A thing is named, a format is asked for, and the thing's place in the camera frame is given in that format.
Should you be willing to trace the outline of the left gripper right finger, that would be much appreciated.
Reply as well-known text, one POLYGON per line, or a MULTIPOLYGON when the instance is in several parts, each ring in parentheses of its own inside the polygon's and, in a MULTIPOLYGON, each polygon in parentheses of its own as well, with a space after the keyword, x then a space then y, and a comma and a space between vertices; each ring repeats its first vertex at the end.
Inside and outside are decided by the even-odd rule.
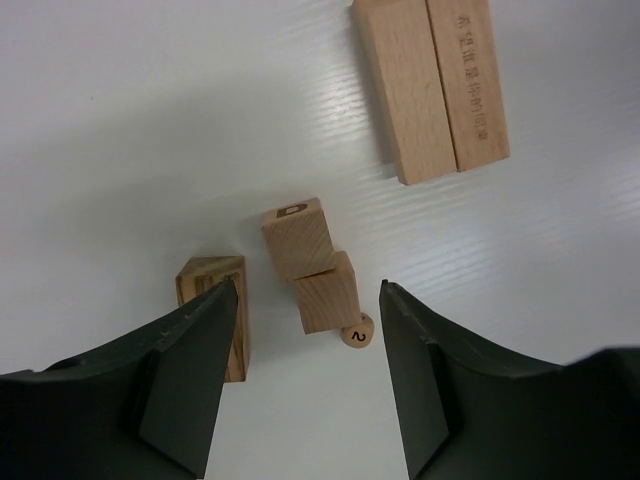
POLYGON ((379 305, 412 479, 635 479, 639 351, 556 365, 502 347, 384 281, 379 305))

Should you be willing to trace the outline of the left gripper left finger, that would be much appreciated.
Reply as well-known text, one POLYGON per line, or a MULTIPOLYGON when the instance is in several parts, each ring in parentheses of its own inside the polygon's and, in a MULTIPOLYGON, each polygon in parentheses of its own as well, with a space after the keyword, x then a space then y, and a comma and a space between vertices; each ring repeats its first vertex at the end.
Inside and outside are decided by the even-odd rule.
POLYGON ((43 371, 1 378, 5 479, 201 479, 224 375, 202 295, 43 371))

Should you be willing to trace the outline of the small wood dice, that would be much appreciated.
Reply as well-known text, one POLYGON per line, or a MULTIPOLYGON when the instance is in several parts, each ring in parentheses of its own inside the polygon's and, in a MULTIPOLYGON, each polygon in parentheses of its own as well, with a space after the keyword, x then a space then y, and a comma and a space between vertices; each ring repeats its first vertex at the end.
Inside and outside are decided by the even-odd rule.
POLYGON ((349 327, 342 328, 340 337, 344 344, 351 348, 367 347, 375 333, 375 324, 371 317, 365 313, 361 314, 361 321, 349 327))

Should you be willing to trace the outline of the plain long wood block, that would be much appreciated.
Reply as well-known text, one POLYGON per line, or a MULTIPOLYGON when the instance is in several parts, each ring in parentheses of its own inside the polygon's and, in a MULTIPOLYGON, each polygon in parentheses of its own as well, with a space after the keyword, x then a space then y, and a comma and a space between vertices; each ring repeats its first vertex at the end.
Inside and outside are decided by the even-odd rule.
POLYGON ((208 345, 226 383, 244 382, 251 357, 248 281, 243 256, 195 256, 175 278, 180 306, 202 295, 212 321, 208 345))

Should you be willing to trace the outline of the plain wood cube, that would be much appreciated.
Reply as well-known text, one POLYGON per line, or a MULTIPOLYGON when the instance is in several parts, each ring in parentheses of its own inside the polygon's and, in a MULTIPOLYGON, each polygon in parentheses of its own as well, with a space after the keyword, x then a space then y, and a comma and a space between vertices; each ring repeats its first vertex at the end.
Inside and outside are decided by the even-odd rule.
POLYGON ((336 265, 323 273, 294 281, 305 334, 342 329, 361 321, 356 273, 346 251, 336 253, 336 265))

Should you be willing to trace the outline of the wood cube with letter D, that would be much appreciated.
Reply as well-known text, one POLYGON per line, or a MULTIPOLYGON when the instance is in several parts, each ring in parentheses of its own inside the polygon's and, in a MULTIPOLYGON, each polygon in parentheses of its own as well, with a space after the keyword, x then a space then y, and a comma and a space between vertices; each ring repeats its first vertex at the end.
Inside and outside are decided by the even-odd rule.
POLYGON ((292 282, 335 267, 336 252, 317 197, 269 210, 261 231, 282 282, 292 282))

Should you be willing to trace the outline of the engraved long wood block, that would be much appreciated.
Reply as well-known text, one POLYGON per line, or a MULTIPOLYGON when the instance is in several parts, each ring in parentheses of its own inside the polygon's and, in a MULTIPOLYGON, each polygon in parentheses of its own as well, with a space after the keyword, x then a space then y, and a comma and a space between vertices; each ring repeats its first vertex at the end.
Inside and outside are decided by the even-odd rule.
POLYGON ((401 183, 456 171, 429 16, 424 1, 355 1, 361 35, 401 183))
POLYGON ((489 3, 426 3, 457 167, 479 168, 510 156, 489 3))

